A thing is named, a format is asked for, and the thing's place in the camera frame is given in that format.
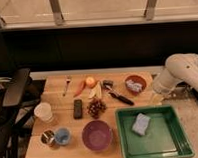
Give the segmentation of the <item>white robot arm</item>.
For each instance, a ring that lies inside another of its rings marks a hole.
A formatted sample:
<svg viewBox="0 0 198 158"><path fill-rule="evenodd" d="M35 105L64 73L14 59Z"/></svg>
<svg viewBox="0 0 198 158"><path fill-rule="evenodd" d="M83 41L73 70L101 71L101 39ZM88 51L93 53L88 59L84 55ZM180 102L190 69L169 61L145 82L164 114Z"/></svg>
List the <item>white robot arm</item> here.
<svg viewBox="0 0 198 158"><path fill-rule="evenodd" d="M152 83L158 94L170 94L180 82L185 82L198 92L198 54L176 53L167 58L165 68Z"/></svg>

